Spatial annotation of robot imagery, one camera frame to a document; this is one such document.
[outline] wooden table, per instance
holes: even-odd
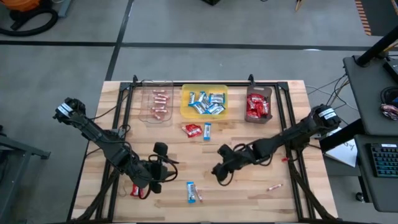
[[[310,111],[307,92],[303,81],[288,81],[290,95],[297,122]],[[97,115],[103,114],[116,104],[120,82],[105,82],[99,99]],[[149,128],[139,120],[142,88],[136,88],[133,94],[129,124],[129,141],[140,157],[152,154],[154,143],[165,142],[169,146],[169,156],[180,162],[178,177],[175,181],[162,184],[161,194],[151,194],[148,199],[131,197],[132,182],[128,176],[120,178],[118,197],[114,213],[114,222],[288,222],[297,221],[292,193],[292,184],[285,157],[284,147],[278,148],[270,166],[246,166],[236,171],[232,183],[220,186],[211,174],[212,168],[222,161],[217,154],[222,144],[234,146],[242,142],[271,137],[281,132],[275,94],[272,94],[272,115],[267,124],[247,123],[244,118],[246,87],[229,87],[229,114],[224,120],[213,120],[211,141],[203,136],[187,138],[181,130],[182,125],[195,123],[203,127],[205,120],[189,120],[180,114],[181,88],[175,87],[172,125]],[[290,126],[287,110],[284,110],[287,124]],[[110,129],[114,112],[96,120],[104,129]],[[97,146],[90,143],[88,152]],[[331,193],[328,176],[319,149],[309,147],[304,150],[305,165],[311,190],[321,204],[337,217],[335,203]],[[85,161],[80,186],[76,196],[72,218],[81,215],[100,190],[105,158],[102,151],[91,154]],[[187,203],[186,182],[193,180],[201,190],[203,203]],[[267,192],[275,184],[283,187]],[[307,214],[305,200],[301,192],[304,214]]]

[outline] concrete floor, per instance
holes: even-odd
[[[69,16],[35,37],[2,40],[115,42],[129,0],[74,1]],[[371,46],[354,0],[307,0],[294,12],[294,0],[222,0],[210,7],[199,0],[135,0],[123,42]],[[46,20],[41,15],[26,27]],[[10,26],[0,7],[0,26]],[[87,141],[71,127],[52,119],[66,98],[79,98],[88,116],[95,113],[113,47],[0,45],[0,124],[12,138],[51,151],[48,161],[29,164],[13,219],[28,223],[62,222],[72,201]],[[122,47],[112,80],[305,80],[322,86],[344,74],[343,57],[362,52],[337,50],[183,49]],[[331,93],[333,85],[322,90]],[[350,88],[340,95],[356,106]],[[309,95],[312,106],[328,95]],[[338,100],[334,106],[341,105]],[[359,118],[337,109],[347,123]],[[330,177],[339,217],[359,222],[396,223],[397,214],[379,213],[355,201],[355,177]]]

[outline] yellow bin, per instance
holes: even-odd
[[[207,95],[210,93],[225,93],[225,110],[220,114],[200,114],[195,108],[188,106],[190,92],[195,93],[195,100],[197,100],[201,91],[205,91]],[[182,86],[180,111],[184,118],[223,119],[228,114],[228,87],[226,85],[185,84]]]

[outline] orange vacuum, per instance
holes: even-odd
[[[52,9],[51,0],[0,0],[0,2],[11,10],[10,17],[15,21],[11,26],[12,30],[0,28],[0,34],[14,37],[37,35],[51,29],[58,21],[58,13]],[[18,31],[31,18],[43,13],[52,15],[48,23],[32,30]]]

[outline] black keyboard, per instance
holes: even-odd
[[[395,144],[368,144],[376,177],[398,178],[398,147]]]

